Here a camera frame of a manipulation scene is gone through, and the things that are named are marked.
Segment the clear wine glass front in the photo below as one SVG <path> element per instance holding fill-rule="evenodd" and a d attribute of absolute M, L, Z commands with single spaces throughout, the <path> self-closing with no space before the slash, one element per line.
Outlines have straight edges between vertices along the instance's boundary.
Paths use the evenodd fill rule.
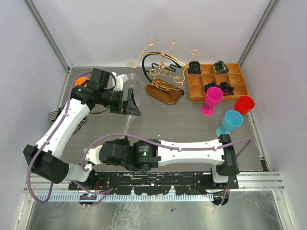
<path fill-rule="evenodd" d="M 135 58 L 129 58 L 125 62 L 126 66 L 130 68 L 130 73 L 128 74 L 128 78 L 130 81 L 130 87 L 134 89 L 134 93 L 138 94 L 140 85 L 139 85 L 139 78 L 135 73 L 136 68 L 138 67 L 138 60 Z"/>

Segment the clear wine glass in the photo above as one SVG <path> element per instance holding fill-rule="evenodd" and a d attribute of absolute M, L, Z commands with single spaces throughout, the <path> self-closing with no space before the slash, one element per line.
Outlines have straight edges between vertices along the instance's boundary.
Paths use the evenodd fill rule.
<path fill-rule="evenodd" d="M 125 62 L 126 66 L 130 68 L 130 73 L 128 74 L 128 78 L 130 81 L 130 87 L 134 89 L 134 93 L 138 94 L 140 85 L 139 85 L 139 78 L 135 73 L 136 68 L 138 67 L 138 60 L 135 58 L 129 58 Z"/>
<path fill-rule="evenodd" d="M 126 126 L 125 126 L 125 129 L 124 129 L 124 134 L 126 134 L 129 130 L 129 127 L 131 126 L 131 124 L 133 123 L 133 121 L 135 120 L 135 116 L 134 115 L 129 115 L 127 117 L 127 121 L 126 121 Z"/>

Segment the gold wire wine glass rack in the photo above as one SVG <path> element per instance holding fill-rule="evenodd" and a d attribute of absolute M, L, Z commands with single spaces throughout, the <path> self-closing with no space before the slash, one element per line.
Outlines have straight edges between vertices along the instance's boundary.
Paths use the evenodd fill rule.
<path fill-rule="evenodd" d="M 179 45 L 176 42 L 169 44 L 170 50 L 168 52 L 148 52 L 147 48 L 157 42 L 157 38 L 150 38 L 149 44 L 141 51 L 136 61 L 129 61 L 129 64 L 132 69 L 137 68 L 139 65 L 142 66 L 143 73 L 149 81 L 145 87 L 145 91 L 149 96 L 167 105 L 174 105 L 185 94 L 182 87 L 189 63 L 183 63 L 170 54 L 178 49 Z M 146 70 L 144 63 L 149 56 L 159 56 L 160 59 L 158 64 L 153 64 L 150 70 Z"/>

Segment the orange wine glass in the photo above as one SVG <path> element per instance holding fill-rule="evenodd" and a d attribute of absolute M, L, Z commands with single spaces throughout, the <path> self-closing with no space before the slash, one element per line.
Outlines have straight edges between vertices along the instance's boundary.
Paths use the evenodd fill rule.
<path fill-rule="evenodd" d="M 89 81 L 89 78 L 86 77 L 86 76 L 82 76 L 82 77 L 79 77 L 75 83 L 74 83 L 74 86 L 84 86 L 84 87 L 87 87 L 87 82 Z"/>

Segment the wooden compartment tray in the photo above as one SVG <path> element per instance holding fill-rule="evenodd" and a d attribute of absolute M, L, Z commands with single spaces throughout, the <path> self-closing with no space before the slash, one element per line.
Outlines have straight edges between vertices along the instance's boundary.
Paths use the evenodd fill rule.
<path fill-rule="evenodd" d="M 227 63 L 229 68 L 227 73 L 215 73 L 213 64 L 200 64 L 201 72 L 199 74 L 189 74 L 185 71 L 185 82 L 187 83 L 187 92 L 191 102 L 203 102 L 206 95 L 206 86 L 215 83 L 220 86 L 226 82 L 234 90 L 224 95 L 223 101 L 236 101 L 242 95 L 249 95 L 244 76 L 238 63 Z"/>

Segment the striped black white cloth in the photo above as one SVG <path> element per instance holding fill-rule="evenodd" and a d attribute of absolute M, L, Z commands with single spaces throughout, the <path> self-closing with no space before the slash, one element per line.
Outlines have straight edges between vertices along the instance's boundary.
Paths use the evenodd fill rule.
<path fill-rule="evenodd" d="M 63 109 L 64 109 L 64 107 L 59 107 L 56 111 L 50 112 L 48 114 L 48 128 L 49 129 L 55 123 L 55 121 L 57 120 L 57 118 L 59 117 L 59 115 L 61 114 Z M 77 125 L 77 127 L 75 128 L 73 134 L 76 134 L 81 128 L 83 128 L 85 126 L 86 123 L 87 123 L 87 119 L 86 119 L 86 117 L 84 117 L 80 121 L 80 123 Z"/>

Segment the pink wine glass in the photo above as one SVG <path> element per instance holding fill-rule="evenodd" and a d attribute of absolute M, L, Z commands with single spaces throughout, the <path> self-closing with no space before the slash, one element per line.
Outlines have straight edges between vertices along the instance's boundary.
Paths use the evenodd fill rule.
<path fill-rule="evenodd" d="M 201 108 L 201 112 L 206 116 L 214 114 L 214 107 L 220 103 L 224 96 L 223 91 L 218 87 L 210 87 L 205 95 L 205 105 Z"/>

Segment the blue wine glass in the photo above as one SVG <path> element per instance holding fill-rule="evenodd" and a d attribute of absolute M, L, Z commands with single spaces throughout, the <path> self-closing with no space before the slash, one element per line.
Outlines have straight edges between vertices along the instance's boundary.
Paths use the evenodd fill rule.
<path fill-rule="evenodd" d="M 216 134 L 219 137 L 221 134 L 230 134 L 231 131 L 236 130 L 243 123 L 242 115 L 235 111 L 229 110 L 225 113 L 222 126 L 216 129 Z"/>

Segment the red wine glass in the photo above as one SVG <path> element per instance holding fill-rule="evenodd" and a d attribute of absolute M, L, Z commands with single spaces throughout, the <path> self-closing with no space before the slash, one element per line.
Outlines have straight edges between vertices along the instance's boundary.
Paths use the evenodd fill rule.
<path fill-rule="evenodd" d="M 248 95 L 242 95 L 235 103 L 234 110 L 241 115 L 246 115 L 255 107 L 255 101 Z"/>

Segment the clear wine glass back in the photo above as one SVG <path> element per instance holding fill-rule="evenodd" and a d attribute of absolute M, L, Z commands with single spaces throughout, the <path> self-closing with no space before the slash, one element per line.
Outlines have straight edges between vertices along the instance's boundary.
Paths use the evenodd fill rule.
<path fill-rule="evenodd" d="M 124 129 L 124 134 L 126 134 L 129 130 L 129 127 L 131 126 L 131 124 L 133 123 L 133 121 L 135 120 L 135 116 L 134 115 L 129 115 L 127 117 L 127 121 L 126 121 L 126 126 L 125 126 L 125 129 Z"/>

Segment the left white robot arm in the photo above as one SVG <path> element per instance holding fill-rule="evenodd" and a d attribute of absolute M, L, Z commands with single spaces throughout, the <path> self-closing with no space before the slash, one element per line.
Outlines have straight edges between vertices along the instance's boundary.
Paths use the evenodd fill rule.
<path fill-rule="evenodd" d="M 115 114 L 140 116 L 132 88 L 128 90 L 127 99 L 123 99 L 123 86 L 128 80 L 131 75 L 116 75 L 94 68 L 89 79 L 72 85 L 62 112 L 48 132 L 35 145 L 24 148 L 28 174 L 35 173 L 54 184 L 78 181 L 85 190 L 94 188 L 96 178 L 90 175 L 91 165 L 82 167 L 60 158 L 77 126 L 96 105 L 103 105 Z"/>

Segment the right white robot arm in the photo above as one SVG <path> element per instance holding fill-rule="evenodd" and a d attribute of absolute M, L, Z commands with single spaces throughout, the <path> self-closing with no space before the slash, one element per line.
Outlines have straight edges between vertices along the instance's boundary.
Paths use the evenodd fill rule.
<path fill-rule="evenodd" d="M 211 185 L 220 189 L 229 176 L 239 174 L 236 153 L 229 134 L 203 142 L 169 142 L 141 139 L 130 144 L 127 137 L 107 141 L 85 152 L 85 160 L 94 165 L 122 166 L 128 171 L 147 172 L 153 168 L 182 163 L 211 165 Z"/>

